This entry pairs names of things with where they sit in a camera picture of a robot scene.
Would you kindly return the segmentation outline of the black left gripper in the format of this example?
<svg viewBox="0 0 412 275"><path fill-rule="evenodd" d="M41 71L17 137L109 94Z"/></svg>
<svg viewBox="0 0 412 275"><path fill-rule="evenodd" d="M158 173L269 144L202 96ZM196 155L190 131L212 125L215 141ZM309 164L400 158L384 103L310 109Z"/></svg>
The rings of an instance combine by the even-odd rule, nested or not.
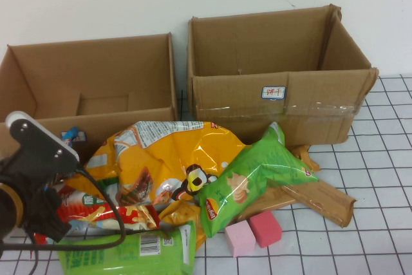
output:
<svg viewBox="0 0 412 275"><path fill-rule="evenodd" d="M62 199L49 186L57 176L71 174L71 154L17 152L1 160L1 239L16 228L43 234L55 241L70 224L57 214Z"/></svg>

